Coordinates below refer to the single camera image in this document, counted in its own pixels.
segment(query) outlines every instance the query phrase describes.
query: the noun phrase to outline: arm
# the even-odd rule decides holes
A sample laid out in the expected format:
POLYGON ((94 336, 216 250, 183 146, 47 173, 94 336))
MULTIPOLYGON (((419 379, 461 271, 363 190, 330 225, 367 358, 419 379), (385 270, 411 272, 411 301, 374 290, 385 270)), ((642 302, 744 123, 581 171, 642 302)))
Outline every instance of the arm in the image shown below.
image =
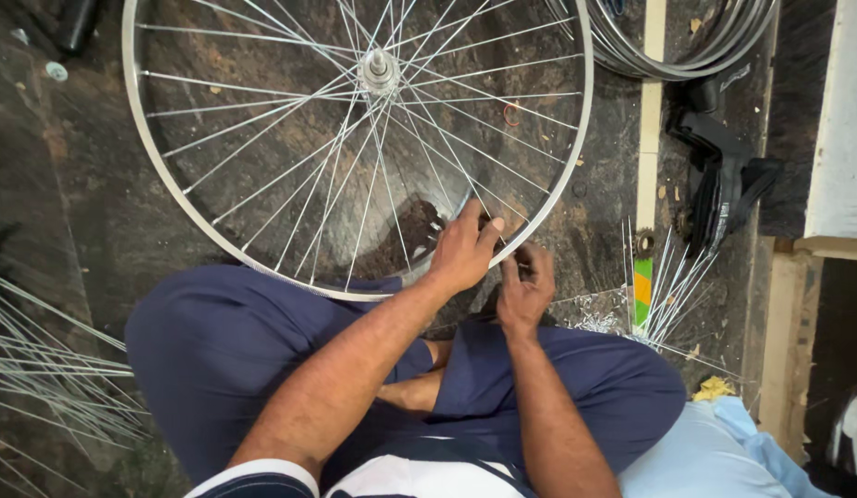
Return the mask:
POLYGON ((431 269, 340 332, 278 388, 228 467, 276 458, 319 480, 324 461, 354 430, 382 381, 434 313, 487 273, 504 222, 478 231, 471 201, 442 232, 431 269))
POLYGON ((524 243, 518 262, 502 262, 502 292, 496 305, 511 355, 518 397, 526 473, 543 498, 621 496, 616 478, 579 416, 554 365, 539 344, 536 327, 554 296, 551 254, 524 243))

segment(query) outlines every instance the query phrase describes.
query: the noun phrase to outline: man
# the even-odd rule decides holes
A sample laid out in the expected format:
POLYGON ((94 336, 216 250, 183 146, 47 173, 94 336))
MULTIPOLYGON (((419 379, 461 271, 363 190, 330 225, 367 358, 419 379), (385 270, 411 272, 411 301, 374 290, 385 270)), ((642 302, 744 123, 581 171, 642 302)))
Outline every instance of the man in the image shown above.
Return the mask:
POLYGON ((498 324, 418 338, 488 271, 504 223, 479 231, 479 215, 468 202, 428 272, 366 312, 245 267, 158 285, 125 334, 188 496, 618 496, 616 473, 685 392, 644 345, 538 327, 548 251, 525 243, 502 263, 498 324))

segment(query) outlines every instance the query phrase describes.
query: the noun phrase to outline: wheel rim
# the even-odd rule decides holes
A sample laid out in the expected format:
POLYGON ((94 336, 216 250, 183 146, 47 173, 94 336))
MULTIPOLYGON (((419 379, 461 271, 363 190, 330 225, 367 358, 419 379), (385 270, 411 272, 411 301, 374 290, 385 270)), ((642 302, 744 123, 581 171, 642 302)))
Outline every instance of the wheel rim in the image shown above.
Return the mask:
POLYGON ((436 12, 404 1, 368 12, 369 6, 337 0, 309 4, 303 15, 301 6, 267 0, 245 0, 234 9, 219 0, 180 0, 172 6, 178 11, 127 0, 122 47, 135 123, 158 174, 198 228, 272 277, 334 299, 384 299, 386 290, 359 290, 349 282, 384 269, 409 284, 428 266, 432 230, 472 195, 516 228, 505 234, 493 266, 533 233, 566 186, 585 138, 593 87, 584 0, 575 0, 571 8, 579 16, 566 21, 575 42, 544 39, 555 53, 508 44, 545 36, 562 22, 531 18, 545 9, 524 16, 527 0, 514 1, 460 0, 436 12), (191 14, 192 6, 201 11, 191 14), (492 18, 490 11, 496 11, 492 18), (189 14, 196 22, 181 17, 189 14), (161 16, 186 22, 161 22, 161 16), (235 43, 217 48, 214 40, 235 43), (467 55, 503 44, 490 53, 513 46, 510 52, 524 48, 528 55, 484 65, 480 54, 467 55), (166 47, 179 49, 184 71, 173 71, 168 57, 176 53, 166 47), (272 76, 275 56, 287 73, 272 76), (469 62, 473 66, 461 69, 469 62), (156 68, 161 63, 165 67, 156 68), (223 76, 252 78, 262 67, 269 76, 261 86, 223 79, 216 65, 223 76), (213 77, 196 74, 204 68, 213 69, 213 77), (525 72, 537 68, 538 77, 525 72), (301 84, 312 71, 319 84, 301 84), (561 88, 566 78, 577 81, 561 88), (191 105, 179 106, 185 102, 180 92, 191 105), (195 122, 203 126, 190 126, 195 122), (273 147, 291 159, 275 164, 281 161, 273 147), (512 160, 538 166, 522 169, 512 160), (397 272, 388 271, 395 266, 397 272))

